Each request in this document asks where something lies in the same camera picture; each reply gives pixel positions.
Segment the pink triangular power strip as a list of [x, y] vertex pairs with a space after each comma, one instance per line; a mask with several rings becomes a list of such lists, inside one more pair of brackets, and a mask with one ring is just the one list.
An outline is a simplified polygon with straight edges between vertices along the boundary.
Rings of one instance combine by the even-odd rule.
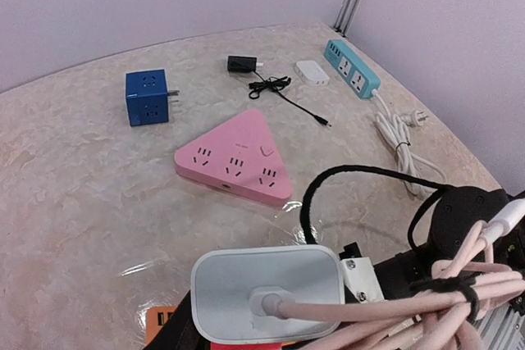
[[264, 115], [250, 109], [174, 153], [176, 173], [236, 196], [282, 207], [293, 187]]

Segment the black power adapter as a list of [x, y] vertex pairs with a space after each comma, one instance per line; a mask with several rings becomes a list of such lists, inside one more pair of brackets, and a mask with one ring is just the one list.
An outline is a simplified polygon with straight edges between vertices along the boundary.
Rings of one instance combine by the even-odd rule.
[[230, 73], [255, 73], [261, 67], [263, 63], [256, 57], [229, 56], [226, 61], [226, 70]]

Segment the white USB charger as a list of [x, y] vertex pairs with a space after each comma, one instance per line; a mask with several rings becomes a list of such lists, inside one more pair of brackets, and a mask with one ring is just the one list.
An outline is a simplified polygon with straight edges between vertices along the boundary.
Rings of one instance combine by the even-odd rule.
[[294, 64], [294, 70], [299, 78], [308, 86], [327, 86], [330, 83], [329, 75], [316, 61], [297, 61]]

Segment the teal power strip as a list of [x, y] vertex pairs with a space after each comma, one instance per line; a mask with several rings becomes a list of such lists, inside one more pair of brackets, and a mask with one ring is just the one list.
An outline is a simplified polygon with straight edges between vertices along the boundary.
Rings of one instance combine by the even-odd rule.
[[380, 88], [379, 77], [343, 40], [329, 40], [324, 57], [359, 98], [371, 99]]

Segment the blue cube socket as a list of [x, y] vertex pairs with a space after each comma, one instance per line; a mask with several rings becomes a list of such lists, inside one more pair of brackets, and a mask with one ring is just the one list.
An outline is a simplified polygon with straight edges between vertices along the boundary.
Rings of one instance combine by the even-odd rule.
[[180, 95], [168, 89], [164, 69], [126, 73], [125, 92], [131, 127], [167, 123], [170, 98]]

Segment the white charger with pink cable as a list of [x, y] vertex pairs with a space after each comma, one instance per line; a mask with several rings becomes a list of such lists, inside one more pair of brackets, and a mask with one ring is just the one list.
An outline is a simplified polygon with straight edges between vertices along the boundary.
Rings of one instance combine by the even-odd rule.
[[523, 215], [523, 200], [509, 202], [469, 230], [453, 259], [435, 262], [412, 297], [366, 304], [347, 303], [340, 259], [323, 246], [209, 252], [191, 274], [193, 322], [220, 344], [479, 349], [473, 322], [524, 290], [523, 276], [492, 255]]

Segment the orange power strip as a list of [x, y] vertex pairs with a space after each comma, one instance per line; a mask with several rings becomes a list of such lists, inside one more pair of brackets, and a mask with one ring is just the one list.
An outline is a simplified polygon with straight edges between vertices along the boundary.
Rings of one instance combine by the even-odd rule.
[[157, 306], [146, 311], [146, 344], [152, 342], [175, 310], [175, 306]]

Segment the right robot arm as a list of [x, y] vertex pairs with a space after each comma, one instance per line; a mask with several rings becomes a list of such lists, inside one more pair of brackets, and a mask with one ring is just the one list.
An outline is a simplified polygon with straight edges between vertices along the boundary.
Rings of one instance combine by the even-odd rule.
[[486, 191], [474, 186], [440, 184], [375, 166], [335, 166], [318, 175], [303, 196], [299, 222], [307, 244], [317, 242], [310, 217], [315, 192], [323, 181], [344, 172], [383, 175], [433, 190], [409, 224], [407, 240], [410, 249], [374, 266], [387, 300], [413, 296], [416, 287], [431, 278], [431, 265], [434, 262], [454, 257], [476, 221], [489, 221], [507, 203], [524, 198], [524, 193], [513, 196], [504, 189]]

